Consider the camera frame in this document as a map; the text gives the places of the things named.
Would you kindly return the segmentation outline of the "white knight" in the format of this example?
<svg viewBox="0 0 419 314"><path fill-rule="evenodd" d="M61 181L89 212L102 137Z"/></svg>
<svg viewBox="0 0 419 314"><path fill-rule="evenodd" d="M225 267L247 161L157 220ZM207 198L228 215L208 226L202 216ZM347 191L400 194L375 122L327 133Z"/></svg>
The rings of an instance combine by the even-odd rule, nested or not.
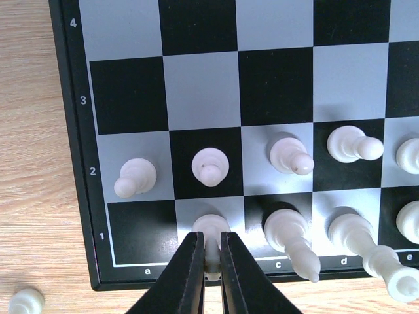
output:
<svg viewBox="0 0 419 314"><path fill-rule="evenodd" d="M204 235L204 273L209 281L218 281L221 277L221 233L229 232L228 222L219 215L201 216L192 226L193 232Z"/></svg>

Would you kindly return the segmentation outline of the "white rook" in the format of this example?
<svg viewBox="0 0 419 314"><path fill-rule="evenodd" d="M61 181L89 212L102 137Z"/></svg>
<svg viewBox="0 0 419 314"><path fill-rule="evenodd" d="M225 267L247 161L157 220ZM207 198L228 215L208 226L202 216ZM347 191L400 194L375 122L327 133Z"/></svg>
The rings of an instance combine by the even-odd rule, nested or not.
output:
<svg viewBox="0 0 419 314"><path fill-rule="evenodd" d="M41 314L44 306L44 296L38 290L26 288L10 299L8 314Z"/></svg>

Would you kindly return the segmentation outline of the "white chess queen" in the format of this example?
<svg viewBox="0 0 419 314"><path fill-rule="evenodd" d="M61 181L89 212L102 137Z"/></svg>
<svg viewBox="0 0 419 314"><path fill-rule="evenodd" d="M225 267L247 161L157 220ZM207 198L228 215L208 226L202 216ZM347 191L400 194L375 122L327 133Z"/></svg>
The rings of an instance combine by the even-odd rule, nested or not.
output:
<svg viewBox="0 0 419 314"><path fill-rule="evenodd" d="M364 270L381 278L388 294L398 302L418 299L418 270L404 266L389 246L377 245L372 238L373 227L357 214L343 214L329 226L328 238L339 250L362 257Z"/></svg>

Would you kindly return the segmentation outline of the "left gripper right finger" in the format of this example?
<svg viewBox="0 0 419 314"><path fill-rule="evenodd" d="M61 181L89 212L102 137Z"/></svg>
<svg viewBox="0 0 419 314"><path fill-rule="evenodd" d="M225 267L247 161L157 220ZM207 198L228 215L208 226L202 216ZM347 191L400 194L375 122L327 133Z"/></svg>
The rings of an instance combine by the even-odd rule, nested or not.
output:
<svg viewBox="0 0 419 314"><path fill-rule="evenodd" d="M224 313L300 313L264 274L235 232L221 233Z"/></svg>

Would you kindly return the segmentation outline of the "black white chess board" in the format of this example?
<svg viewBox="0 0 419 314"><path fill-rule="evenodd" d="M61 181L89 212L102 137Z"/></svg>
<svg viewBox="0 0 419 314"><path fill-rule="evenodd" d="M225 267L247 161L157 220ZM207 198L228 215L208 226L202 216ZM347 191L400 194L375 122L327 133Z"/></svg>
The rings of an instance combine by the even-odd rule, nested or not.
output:
<svg viewBox="0 0 419 314"><path fill-rule="evenodd" d="M418 199L418 176L396 162L418 137L417 1L51 1L91 286L147 288L194 222L221 215L274 281L297 279L266 242L271 212L310 227L322 279L363 277L362 260L327 238L335 216L358 213L373 239L418 266L396 217ZM377 160L342 163L327 150L341 126L383 142ZM270 163L294 137L308 175ZM215 187L192 173L217 148L229 171ZM120 198L121 167L144 158L154 187Z"/></svg>

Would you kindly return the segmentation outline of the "white pawn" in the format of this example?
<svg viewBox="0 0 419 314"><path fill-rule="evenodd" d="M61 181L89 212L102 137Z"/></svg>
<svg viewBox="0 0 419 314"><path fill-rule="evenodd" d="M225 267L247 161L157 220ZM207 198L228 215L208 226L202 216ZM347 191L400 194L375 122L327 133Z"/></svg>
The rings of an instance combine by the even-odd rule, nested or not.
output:
<svg viewBox="0 0 419 314"><path fill-rule="evenodd" d="M308 175L314 169L314 160L306 147L294 137L276 141L270 149L270 163L280 173Z"/></svg>

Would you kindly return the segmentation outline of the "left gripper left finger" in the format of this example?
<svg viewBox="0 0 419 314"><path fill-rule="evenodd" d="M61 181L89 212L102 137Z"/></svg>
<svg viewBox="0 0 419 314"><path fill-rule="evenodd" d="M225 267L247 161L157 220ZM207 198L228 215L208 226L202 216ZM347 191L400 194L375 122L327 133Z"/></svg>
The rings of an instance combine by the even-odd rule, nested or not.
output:
<svg viewBox="0 0 419 314"><path fill-rule="evenodd" d="M129 313L204 312L204 235L190 232L157 282Z"/></svg>

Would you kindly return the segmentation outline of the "white chess king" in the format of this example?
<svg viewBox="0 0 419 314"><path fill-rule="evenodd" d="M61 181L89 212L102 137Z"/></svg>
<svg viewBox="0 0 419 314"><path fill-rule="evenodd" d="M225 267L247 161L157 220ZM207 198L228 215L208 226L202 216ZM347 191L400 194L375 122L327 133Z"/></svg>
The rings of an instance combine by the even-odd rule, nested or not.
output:
<svg viewBox="0 0 419 314"><path fill-rule="evenodd" d="M419 201L412 201L399 211L396 226L400 233L410 242L419 244L418 235Z"/></svg>

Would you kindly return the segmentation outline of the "white chess piece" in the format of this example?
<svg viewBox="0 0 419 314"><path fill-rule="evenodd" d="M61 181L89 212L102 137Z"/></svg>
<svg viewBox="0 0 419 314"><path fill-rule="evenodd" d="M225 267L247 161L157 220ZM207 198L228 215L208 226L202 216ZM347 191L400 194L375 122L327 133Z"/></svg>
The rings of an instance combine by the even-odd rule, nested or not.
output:
<svg viewBox="0 0 419 314"><path fill-rule="evenodd" d="M217 186L228 174L230 165L227 155L217 148L204 148L192 159L191 169L204 186Z"/></svg>
<svg viewBox="0 0 419 314"><path fill-rule="evenodd" d="M405 141L397 149L397 165L407 173L419 174L419 138L413 138Z"/></svg>
<svg viewBox="0 0 419 314"><path fill-rule="evenodd" d="M341 126L331 132L327 140L327 150L337 161L352 163L357 160L377 160L384 153L383 142L368 137L356 126Z"/></svg>
<svg viewBox="0 0 419 314"><path fill-rule="evenodd" d="M297 211L279 209L268 216L264 224L268 244L290 259L295 273L313 283L319 281L320 259L307 238L308 223Z"/></svg>
<svg viewBox="0 0 419 314"><path fill-rule="evenodd" d="M120 198L130 198L135 194L150 191L157 180L155 166L144 158L132 158L121 167L114 191Z"/></svg>

